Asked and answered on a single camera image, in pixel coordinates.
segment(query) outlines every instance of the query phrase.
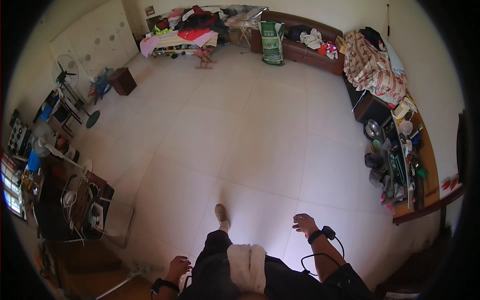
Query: electric fan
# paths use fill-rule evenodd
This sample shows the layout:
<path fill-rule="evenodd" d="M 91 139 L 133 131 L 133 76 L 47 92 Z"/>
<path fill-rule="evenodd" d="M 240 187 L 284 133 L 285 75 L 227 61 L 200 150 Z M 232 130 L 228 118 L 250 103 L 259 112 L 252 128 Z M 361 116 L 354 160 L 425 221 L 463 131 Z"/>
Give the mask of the electric fan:
<path fill-rule="evenodd" d="M 84 161 L 84 166 L 80 166 L 75 163 L 62 152 L 55 148 L 57 137 L 55 132 L 48 126 L 48 124 L 40 122 L 36 125 L 35 129 L 32 132 L 32 145 L 33 151 L 38 157 L 47 157 L 50 153 L 64 160 L 68 161 L 72 165 L 82 170 L 82 174 L 85 174 L 87 171 L 92 171 L 93 162 L 91 159 L 86 159 Z"/>
<path fill-rule="evenodd" d="M 78 67 L 73 58 L 66 54 L 58 56 L 53 62 L 52 77 L 53 81 L 60 87 L 60 90 L 64 94 L 67 93 L 69 95 L 68 98 L 75 100 L 75 102 L 80 105 L 80 108 L 87 114 L 87 128 L 95 125 L 98 117 L 100 117 L 100 111 L 96 110 L 90 115 L 84 108 L 84 103 L 73 90 L 78 84 Z"/>

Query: green fertilizer bag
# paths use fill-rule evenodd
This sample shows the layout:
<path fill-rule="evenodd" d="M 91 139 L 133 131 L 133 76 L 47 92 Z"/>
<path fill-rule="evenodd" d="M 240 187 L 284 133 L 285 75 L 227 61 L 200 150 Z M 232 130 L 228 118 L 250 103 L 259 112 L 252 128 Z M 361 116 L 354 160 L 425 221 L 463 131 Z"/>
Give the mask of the green fertilizer bag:
<path fill-rule="evenodd" d="M 275 66 L 283 66 L 282 40 L 285 23 L 261 21 L 258 23 L 262 35 L 262 47 L 264 49 L 265 63 Z"/>

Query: leather sofa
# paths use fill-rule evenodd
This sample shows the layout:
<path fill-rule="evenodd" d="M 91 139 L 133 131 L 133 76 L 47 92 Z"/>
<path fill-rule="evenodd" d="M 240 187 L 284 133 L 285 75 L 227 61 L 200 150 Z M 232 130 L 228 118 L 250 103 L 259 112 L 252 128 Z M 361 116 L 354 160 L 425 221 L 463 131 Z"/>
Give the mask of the leather sofa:
<path fill-rule="evenodd" d="M 290 40 L 287 38 L 288 30 L 290 29 L 290 27 L 295 25 L 303 24 L 311 28 L 315 28 L 322 34 L 323 40 L 332 42 L 335 42 L 336 36 L 343 37 L 343 33 L 341 30 L 317 21 L 282 12 L 263 12 L 261 20 L 285 23 L 285 32 L 282 45 L 283 55 L 286 59 L 303 61 L 304 63 L 310 64 L 312 66 L 328 70 L 335 75 L 342 75 L 343 61 L 345 59 L 345 55 L 339 52 L 338 59 L 331 60 L 326 55 L 318 54 L 317 50 L 313 50 L 301 42 Z M 252 52 L 263 54 L 262 37 L 259 30 L 252 30 L 251 46 Z"/>

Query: black wrist strap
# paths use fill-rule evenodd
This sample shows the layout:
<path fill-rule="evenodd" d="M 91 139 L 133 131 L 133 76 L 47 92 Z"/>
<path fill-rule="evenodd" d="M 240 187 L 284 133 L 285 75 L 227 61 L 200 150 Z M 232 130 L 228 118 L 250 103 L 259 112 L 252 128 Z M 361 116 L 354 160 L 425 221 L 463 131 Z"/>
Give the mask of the black wrist strap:
<path fill-rule="evenodd" d="M 314 231 L 314 232 L 310 235 L 310 237 L 308 238 L 308 243 L 311 245 L 311 244 L 313 243 L 313 241 L 314 241 L 317 237 L 321 236 L 322 234 L 324 234 L 324 232 L 321 231 L 321 230 L 316 230 L 316 231 Z"/>
<path fill-rule="evenodd" d="M 162 280 L 162 282 L 160 283 L 160 287 L 171 288 L 172 290 L 180 294 L 180 288 L 176 284 L 171 283 L 170 281 Z"/>

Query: person's leg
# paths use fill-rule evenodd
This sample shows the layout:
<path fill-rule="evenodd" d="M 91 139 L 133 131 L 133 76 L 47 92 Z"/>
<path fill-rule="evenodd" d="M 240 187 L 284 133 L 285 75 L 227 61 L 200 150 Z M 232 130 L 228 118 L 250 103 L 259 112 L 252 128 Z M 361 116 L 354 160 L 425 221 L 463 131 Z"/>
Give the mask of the person's leg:
<path fill-rule="evenodd" d="M 196 264 L 204 258 L 219 253 L 227 253 L 227 249 L 232 244 L 228 237 L 230 222 L 227 217 L 227 210 L 222 204 L 215 206 L 215 215 L 220 227 L 218 230 L 210 232 L 205 240 L 205 246 L 200 255 L 198 255 Z"/>

